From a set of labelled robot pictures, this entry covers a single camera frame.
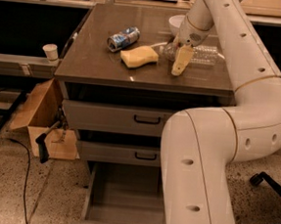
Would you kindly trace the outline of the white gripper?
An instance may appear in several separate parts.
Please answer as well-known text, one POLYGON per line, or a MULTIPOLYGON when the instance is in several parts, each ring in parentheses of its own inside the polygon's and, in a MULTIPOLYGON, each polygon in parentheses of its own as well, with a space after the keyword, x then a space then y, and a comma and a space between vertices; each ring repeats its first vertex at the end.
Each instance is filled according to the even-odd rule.
POLYGON ((182 74, 183 70, 189 65, 193 58, 196 47, 203 43, 209 35, 214 22, 211 11, 204 0, 196 0, 190 11, 185 15, 182 24, 179 27, 178 34, 173 38, 172 43, 176 46, 183 45, 176 51, 171 73, 175 76, 182 74))

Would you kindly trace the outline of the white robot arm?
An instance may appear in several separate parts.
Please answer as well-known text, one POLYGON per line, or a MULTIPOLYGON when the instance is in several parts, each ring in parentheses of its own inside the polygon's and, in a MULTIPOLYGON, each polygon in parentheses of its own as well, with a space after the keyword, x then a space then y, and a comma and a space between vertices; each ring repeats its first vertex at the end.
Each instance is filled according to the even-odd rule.
POLYGON ((216 29, 236 104, 168 119, 161 146, 166 224, 235 224, 225 165, 281 148, 281 71, 240 1, 197 0, 179 31, 179 42, 197 45, 216 29))

